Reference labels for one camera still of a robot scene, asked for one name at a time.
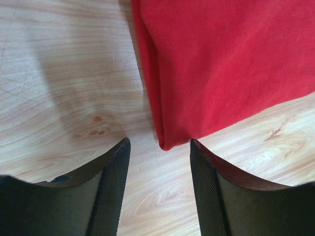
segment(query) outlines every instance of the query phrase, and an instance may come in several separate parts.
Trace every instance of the light wood grain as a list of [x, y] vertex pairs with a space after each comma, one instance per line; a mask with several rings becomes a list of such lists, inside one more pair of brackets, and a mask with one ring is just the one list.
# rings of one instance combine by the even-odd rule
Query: light wood grain
[[[0, 0], [0, 49], [1, 174], [52, 180], [128, 136], [118, 235], [200, 235], [189, 145], [158, 147], [129, 0]], [[200, 141], [259, 177], [315, 180], [315, 94]]]

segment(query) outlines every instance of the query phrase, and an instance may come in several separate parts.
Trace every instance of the red fabric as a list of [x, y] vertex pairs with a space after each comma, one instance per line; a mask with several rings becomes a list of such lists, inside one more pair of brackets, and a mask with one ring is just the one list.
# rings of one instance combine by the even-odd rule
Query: red fabric
[[315, 90], [315, 0], [132, 0], [163, 150]]

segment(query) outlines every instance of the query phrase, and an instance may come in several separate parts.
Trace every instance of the red towel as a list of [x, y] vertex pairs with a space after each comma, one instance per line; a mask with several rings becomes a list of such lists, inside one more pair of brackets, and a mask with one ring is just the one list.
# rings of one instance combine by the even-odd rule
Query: red towel
[[315, 0], [132, 0], [163, 150], [315, 90]]

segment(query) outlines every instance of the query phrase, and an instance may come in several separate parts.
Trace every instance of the red cloth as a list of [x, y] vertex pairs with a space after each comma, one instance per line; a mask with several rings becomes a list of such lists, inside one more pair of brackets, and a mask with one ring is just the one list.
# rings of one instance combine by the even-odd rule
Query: red cloth
[[315, 0], [132, 0], [163, 150], [315, 90]]

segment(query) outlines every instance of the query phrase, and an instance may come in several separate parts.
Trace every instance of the scratch on floor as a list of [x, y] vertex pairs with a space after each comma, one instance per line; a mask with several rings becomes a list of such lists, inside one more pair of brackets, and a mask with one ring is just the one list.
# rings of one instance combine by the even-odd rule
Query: scratch on floor
[[11, 93], [11, 92], [9, 92], [9, 91], [7, 91], [7, 90], [4, 90], [4, 89], [2, 89], [2, 88], [0, 88], [0, 90], [3, 91], [3, 92], [5, 92], [5, 93], [8, 93], [8, 94], [10, 94], [10, 95], [12, 95], [12, 96], [17, 96], [17, 97], [20, 97], [20, 98], [24, 98], [24, 99], [26, 99], [26, 100], [28, 100], [28, 101], [31, 101], [31, 99], [29, 99], [29, 98], [27, 98], [27, 97], [22, 97], [22, 96], [20, 96], [20, 95]]
[[8, 29], [6, 30], [6, 37], [5, 37], [5, 40], [4, 40], [4, 45], [3, 45], [3, 49], [2, 49], [2, 53], [1, 53], [0, 69], [2, 69], [2, 61], [3, 61], [3, 54], [4, 54], [4, 51], [5, 51], [5, 45], [6, 45], [6, 42], [7, 42], [7, 40], [8, 40], [9, 30], [10, 30], [11, 24], [12, 24], [12, 22], [13, 22], [13, 18], [14, 18], [14, 16], [15, 16], [15, 11], [16, 11], [16, 8], [18, 7], [18, 4], [19, 4], [19, 3], [17, 3], [17, 4], [15, 5], [14, 12], [13, 12], [13, 15], [12, 15], [12, 17], [11, 17], [11, 20], [10, 20], [10, 23], [9, 23], [9, 26], [8, 26]]

